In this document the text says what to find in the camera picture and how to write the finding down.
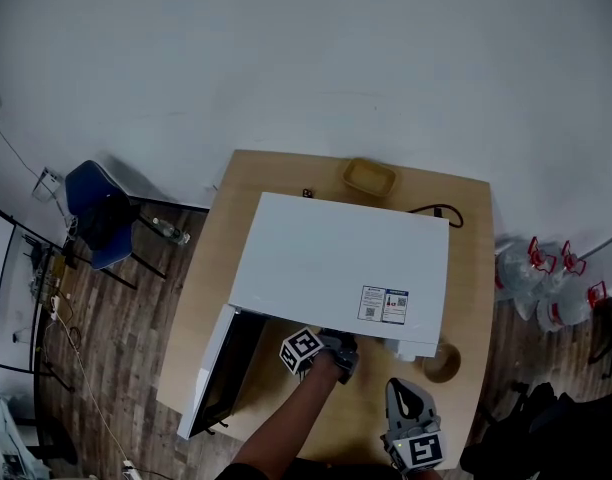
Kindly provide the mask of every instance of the wooden floor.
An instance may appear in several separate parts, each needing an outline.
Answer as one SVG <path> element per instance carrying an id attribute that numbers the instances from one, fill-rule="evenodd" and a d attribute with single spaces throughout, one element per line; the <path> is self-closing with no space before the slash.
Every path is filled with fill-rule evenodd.
<path id="1" fill-rule="evenodd" d="M 175 480 L 212 480 L 240 443 L 221 434 L 201 434 L 190 441 L 178 438 L 180 416 L 155 399 L 175 307 L 204 215 L 151 205 L 145 207 L 145 213 L 173 222 L 192 236 L 186 247 L 177 247 L 135 225 L 136 252 L 166 272 L 168 279 L 162 281 L 128 259 L 115 272 L 137 282 L 138 290 L 132 291 L 81 265 L 72 290 L 75 315 L 69 325 L 81 330 L 80 352 L 95 397 L 135 465 Z M 548 381 L 556 393 L 566 391 L 578 401 L 612 393 L 612 379 L 601 380 L 607 360 L 592 367 L 586 364 L 591 346 L 597 347 L 600 340 L 598 328 L 597 323 L 587 322 L 544 335 L 534 320 L 524 322 L 510 305 L 501 305 L 495 311 L 481 403 L 493 416 L 504 417 L 516 400 L 509 389 L 513 380 L 532 386 Z M 42 377 L 42 405 L 62 421 L 80 455 L 77 466 L 63 460 L 52 460 L 49 465 L 58 477 L 121 478 L 122 455 L 95 411 L 64 333 L 50 329 L 46 341 L 50 360 L 76 392 L 70 394 L 54 380 Z M 485 429 L 477 416 L 471 440 L 478 441 Z M 471 478 L 459 469 L 442 475 L 451 480 Z"/>

